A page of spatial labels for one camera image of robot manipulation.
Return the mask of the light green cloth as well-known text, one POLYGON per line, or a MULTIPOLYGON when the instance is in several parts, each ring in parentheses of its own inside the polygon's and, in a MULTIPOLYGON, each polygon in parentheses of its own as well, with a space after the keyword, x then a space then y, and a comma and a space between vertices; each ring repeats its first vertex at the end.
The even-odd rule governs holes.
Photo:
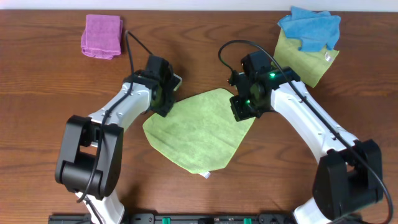
POLYGON ((228 165, 254 122, 235 120, 232 96, 218 88, 179 101, 164 118, 153 114, 143 124, 148 142, 189 173, 209 178, 228 165))

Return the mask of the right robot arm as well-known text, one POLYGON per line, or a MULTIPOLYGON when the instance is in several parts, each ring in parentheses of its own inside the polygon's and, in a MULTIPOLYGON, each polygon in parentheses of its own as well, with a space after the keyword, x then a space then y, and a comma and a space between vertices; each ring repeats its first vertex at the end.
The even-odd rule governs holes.
POLYGON ((382 200, 381 150, 373 140, 359 141, 343 129, 291 68, 272 67, 264 52, 246 55, 241 64, 243 72, 229 79, 238 90, 230 99, 236 121, 278 112, 318 163, 311 199, 293 212, 297 223, 332 223, 382 200))

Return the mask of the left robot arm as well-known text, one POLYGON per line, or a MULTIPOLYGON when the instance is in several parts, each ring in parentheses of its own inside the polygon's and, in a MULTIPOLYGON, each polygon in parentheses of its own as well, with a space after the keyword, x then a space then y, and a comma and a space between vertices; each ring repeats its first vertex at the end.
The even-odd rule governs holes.
POLYGON ((51 215, 49 223, 129 223, 116 193, 124 133, 142 113, 165 117, 182 79, 164 58, 150 55, 143 70, 124 79, 119 93, 87 117, 73 115, 65 126, 55 180, 78 197, 85 215, 51 215))

